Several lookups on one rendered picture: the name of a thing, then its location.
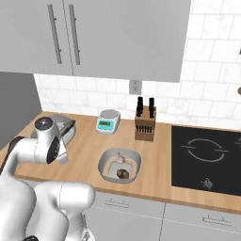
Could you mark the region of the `grey upper cupboard door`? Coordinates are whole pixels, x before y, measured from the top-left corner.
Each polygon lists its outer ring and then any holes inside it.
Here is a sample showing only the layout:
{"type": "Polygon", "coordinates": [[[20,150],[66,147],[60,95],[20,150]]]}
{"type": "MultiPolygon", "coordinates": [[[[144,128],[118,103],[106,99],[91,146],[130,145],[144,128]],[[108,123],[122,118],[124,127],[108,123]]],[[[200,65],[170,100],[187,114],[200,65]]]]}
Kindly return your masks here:
{"type": "Polygon", "coordinates": [[[0,72],[72,75],[63,0],[0,0],[0,72]],[[53,5],[61,64],[47,5],[53,5]]]}
{"type": "Polygon", "coordinates": [[[178,83],[191,0],[63,0],[76,76],[178,83]],[[76,65],[69,5],[76,20],[76,65]]]}

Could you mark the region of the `grey cupboard door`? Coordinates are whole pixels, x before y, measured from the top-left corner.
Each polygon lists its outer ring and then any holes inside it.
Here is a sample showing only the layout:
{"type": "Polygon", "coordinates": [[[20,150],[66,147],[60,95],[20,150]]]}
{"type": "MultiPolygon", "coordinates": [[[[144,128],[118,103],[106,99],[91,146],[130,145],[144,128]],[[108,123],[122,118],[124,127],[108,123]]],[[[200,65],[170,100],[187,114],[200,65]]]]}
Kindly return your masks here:
{"type": "Polygon", "coordinates": [[[0,0],[0,72],[72,75],[63,0],[0,0]],[[61,64],[47,5],[53,5],[61,64]]]}
{"type": "Polygon", "coordinates": [[[100,208],[86,211],[96,241],[159,241],[162,220],[100,208]]]}
{"type": "Polygon", "coordinates": [[[76,76],[178,83],[191,0],[63,0],[76,76]],[[76,20],[76,65],[69,5],[76,20]]]}
{"type": "Polygon", "coordinates": [[[241,233],[165,220],[161,241],[241,241],[241,233]]]}

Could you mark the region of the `pale garlic bulb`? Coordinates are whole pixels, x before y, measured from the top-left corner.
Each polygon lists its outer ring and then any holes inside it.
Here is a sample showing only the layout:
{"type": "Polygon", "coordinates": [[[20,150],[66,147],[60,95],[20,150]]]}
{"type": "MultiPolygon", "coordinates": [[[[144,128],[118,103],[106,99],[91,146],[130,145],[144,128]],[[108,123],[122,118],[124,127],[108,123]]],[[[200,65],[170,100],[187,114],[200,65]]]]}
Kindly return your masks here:
{"type": "Polygon", "coordinates": [[[127,161],[127,156],[124,155],[123,153],[118,153],[118,157],[116,161],[120,164],[125,163],[127,161]]]}

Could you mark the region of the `brown mushroom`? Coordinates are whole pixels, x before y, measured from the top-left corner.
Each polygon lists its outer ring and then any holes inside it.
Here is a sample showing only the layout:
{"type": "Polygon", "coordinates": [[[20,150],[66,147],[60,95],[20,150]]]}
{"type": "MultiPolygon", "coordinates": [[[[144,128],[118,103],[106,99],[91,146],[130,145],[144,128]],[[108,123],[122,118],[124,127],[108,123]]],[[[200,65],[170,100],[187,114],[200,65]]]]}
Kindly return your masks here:
{"type": "Polygon", "coordinates": [[[117,176],[120,179],[128,179],[129,178],[129,172],[126,169],[118,169],[117,170],[117,176]]]}

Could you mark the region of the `grey container with vegetables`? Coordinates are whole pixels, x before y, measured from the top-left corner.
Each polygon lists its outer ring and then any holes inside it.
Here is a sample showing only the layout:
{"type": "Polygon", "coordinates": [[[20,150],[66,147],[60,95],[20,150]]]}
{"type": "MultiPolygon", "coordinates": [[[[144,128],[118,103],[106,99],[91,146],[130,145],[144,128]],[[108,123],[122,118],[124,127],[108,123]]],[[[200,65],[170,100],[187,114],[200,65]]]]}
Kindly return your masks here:
{"type": "Polygon", "coordinates": [[[98,170],[101,176],[108,182],[129,184],[136,179],[140,166],[141,155],[138,152],[129,149],[111,148],[102,154],[98,163],[98,170]],[[127,156],[125,163],[120,164],[116,161],[118,153],[123,153],[127,156]],[[118,169],[126,169],[129,172],[129,178],[120,179],[117,176],[118,169]]]}

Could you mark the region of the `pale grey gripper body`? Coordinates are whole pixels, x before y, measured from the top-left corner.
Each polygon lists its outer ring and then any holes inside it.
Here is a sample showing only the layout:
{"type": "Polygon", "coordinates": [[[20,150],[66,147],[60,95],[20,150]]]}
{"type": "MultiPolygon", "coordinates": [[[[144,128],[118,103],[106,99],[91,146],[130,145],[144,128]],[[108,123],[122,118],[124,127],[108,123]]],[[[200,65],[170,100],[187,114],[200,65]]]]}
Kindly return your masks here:
{"type": "Polygon", "coordinates": [[[63,139],[60,139],[59,151],[58,151],[58,156],[57,156],[56,160],[60,164],[65,164],[68,162],[67,150],[66,150],[65,144],[63,142],[63,139]]]}

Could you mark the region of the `grey fridge freezer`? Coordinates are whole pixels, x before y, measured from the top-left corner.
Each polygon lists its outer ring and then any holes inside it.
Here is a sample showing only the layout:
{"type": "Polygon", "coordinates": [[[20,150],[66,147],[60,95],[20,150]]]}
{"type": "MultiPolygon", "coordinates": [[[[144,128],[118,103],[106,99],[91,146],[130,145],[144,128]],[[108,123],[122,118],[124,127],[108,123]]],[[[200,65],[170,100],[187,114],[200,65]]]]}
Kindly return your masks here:
{"type": "Polygon", "coordinates": [[[0,150],[40,112],[34,75],[0,72],[0,150]]]}

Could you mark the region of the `grey container with fish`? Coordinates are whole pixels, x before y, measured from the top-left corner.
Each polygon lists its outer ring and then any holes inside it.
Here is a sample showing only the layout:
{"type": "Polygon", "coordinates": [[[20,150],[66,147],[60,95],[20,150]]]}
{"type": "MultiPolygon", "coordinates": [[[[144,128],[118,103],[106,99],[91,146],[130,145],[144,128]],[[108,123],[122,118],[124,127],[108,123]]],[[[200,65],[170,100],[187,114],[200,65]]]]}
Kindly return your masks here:
{"type": "Polygon", "coordinates": [[[35,121],[31,137],[45,139],[48,142],[56,137],[67,145],[74,137],[75,132],[75,120],[64,115],[54,114],[38,118],[35,121]]]}

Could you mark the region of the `wooden knife block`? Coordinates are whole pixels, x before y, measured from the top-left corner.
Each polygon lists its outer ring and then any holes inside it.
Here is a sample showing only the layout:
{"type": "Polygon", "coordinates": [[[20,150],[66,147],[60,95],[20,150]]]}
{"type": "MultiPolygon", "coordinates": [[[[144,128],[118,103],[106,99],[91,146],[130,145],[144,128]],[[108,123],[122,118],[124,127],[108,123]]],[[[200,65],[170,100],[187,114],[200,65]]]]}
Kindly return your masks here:
{"type": "Polygon", "coordinates": [[[153,117],[150,117],[150,110],[147,105],[143,106],[143,113],[135,116],[135,140],[144,140],[153,142],[155,130],[156,111],[153,111],[153,117]]]}

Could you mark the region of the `grey lower cupboard door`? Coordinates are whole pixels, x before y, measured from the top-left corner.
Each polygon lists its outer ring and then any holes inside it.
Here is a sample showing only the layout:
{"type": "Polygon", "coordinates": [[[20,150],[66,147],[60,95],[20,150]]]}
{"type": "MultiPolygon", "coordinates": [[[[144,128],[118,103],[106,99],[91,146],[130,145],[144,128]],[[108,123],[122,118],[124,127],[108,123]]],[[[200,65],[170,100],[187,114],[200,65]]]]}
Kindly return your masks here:
{"type": "Polygon", "coordinates": [[[86,211],[96,241],[159,241],[162,220],[100,208],[86,211]]]}
{"type": "Polygon", "coordinates": [[[241,233],[165,220],[161,241],[241,241],[241,233]]]}

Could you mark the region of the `white teal kitchen scale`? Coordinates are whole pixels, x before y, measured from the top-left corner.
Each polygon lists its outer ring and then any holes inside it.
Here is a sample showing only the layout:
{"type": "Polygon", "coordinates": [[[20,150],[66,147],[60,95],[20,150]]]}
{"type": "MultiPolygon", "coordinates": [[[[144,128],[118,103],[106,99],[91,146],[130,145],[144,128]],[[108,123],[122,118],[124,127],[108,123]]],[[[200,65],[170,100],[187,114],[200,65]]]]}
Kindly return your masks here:
{"type": "Polygon", "coordinates": [[[104,135],[114,135],[121,121],[120,111],[105,109],[101,112],[96,122],[96,132],[104,135]]]}

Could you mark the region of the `black hob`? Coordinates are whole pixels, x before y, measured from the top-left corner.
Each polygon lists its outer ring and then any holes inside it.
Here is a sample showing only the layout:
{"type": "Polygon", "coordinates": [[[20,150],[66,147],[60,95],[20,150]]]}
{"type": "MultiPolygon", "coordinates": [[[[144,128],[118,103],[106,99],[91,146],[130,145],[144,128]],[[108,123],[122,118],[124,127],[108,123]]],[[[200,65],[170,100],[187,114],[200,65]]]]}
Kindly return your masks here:
{"type": "Polygon", "coordinates": [[[241,132],[172,125],[171,185],[241,196],[241,132]]]}

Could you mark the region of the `grey wall socket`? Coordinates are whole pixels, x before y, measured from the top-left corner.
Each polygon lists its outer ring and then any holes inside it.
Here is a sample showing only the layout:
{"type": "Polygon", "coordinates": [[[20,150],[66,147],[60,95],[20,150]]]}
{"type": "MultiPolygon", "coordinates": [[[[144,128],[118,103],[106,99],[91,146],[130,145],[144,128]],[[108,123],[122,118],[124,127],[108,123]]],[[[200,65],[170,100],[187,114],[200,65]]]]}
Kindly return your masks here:
{"type": "Polygon", "coordinates": [[[141,80],[130,80],[129,81],[129,93],[133,95],[140,95],[142,92],[142,81],[141,80]]]}

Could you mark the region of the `grey drawer front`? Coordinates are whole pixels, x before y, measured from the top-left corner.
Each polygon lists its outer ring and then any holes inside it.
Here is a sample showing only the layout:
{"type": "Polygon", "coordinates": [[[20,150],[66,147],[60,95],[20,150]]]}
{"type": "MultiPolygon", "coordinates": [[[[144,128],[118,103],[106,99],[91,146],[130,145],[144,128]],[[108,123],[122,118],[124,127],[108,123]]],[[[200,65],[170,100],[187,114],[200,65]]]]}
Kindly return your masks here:
{"type": "Polygon", "coordinates": [[[241,215],[222,213],[218,211],[200,209],[189,206],[167,203],[165,208],[165,220],[177,221],[184,224],[202,226],[206,228],[220,229],[227,232],[241,233],[241,215]],[[203,217],[222,219],[230,221],[232,226],[223,226],[203,222],[203,217]]]}
{"type": "Polygon", "coordinates": [[[160,201],[149,201],[122,195],[97,192],[93,207],[126,214],[138,215],[141,217],[153,217],[161,219],[163,217],[165,204],[160,201]],[[104,201],[107,200],[125,201],[126,203],[129,203],[129,208],[105,205],[104,201]]]}

